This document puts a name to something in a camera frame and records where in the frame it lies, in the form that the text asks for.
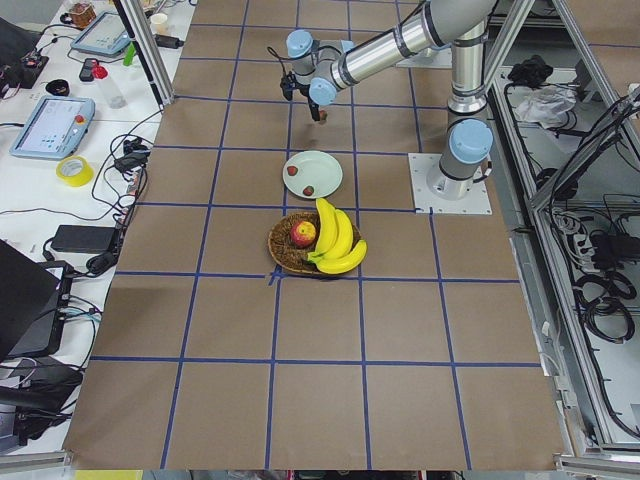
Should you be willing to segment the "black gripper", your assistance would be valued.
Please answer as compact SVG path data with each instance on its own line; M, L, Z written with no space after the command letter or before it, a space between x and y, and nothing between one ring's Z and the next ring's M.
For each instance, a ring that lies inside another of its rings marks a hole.
M293 92L298 91L308 100L308 106L312 120L319 122L321 120L319 105L310 98L310 84L313 75L298 75L289 72L284 74L280 80L280 89L286 100L293 99Z

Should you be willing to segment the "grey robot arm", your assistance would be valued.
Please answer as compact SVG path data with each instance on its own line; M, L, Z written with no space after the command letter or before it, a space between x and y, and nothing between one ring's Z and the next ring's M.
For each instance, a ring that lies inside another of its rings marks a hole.
M304 29L289 33L287 54L273 48L282 76L280 89L290 101L298 91L306 98L311 117L324 119L323 107L338 93L428 48L452 46L475 27L485 25L491 1L422 1L402 21L367 41L319 40Z

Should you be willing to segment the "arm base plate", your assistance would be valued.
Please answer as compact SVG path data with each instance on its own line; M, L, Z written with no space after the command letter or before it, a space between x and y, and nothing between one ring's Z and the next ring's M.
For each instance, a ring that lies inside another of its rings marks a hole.
M492 208L483 171L477 166L467 180L452 180L440 170L440 154L409 153L414 210L418 214L491 215Z

